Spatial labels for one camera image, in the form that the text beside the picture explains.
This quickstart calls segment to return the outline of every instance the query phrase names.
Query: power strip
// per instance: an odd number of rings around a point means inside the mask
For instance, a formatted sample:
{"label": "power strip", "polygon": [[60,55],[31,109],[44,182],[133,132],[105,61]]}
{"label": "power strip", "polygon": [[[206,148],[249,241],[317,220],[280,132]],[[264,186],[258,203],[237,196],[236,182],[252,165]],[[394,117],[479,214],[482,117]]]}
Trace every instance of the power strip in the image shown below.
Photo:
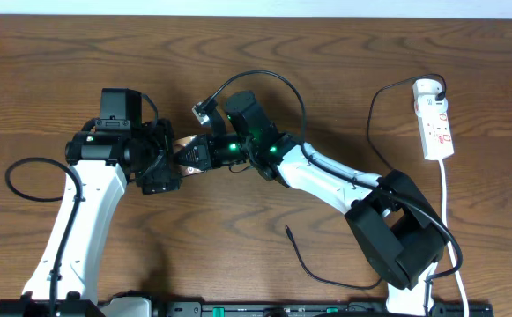
{"label": "power strip", "polygon": [[424,158],[445,159],[454,151],[449,130],[448,100],[436,99],[436,95],[442,92],[442,85],[433,79],[419,79],[412,85],[412,90]]}

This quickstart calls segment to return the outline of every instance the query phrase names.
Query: power strip switch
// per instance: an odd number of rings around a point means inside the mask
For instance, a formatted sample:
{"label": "power strip switch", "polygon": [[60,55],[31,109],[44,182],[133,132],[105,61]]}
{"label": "power strip switch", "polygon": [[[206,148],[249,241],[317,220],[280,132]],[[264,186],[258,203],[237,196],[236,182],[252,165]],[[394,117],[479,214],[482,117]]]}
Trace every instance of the power strip switch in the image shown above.
{"label": "power strip switch", "polygon": [[412,85],[414,112],[418,116],[424,159],[438,160],[451,156],[453,143],[448,120],[448,100],[436,100],[442,85],[433,79],[419,79]]}

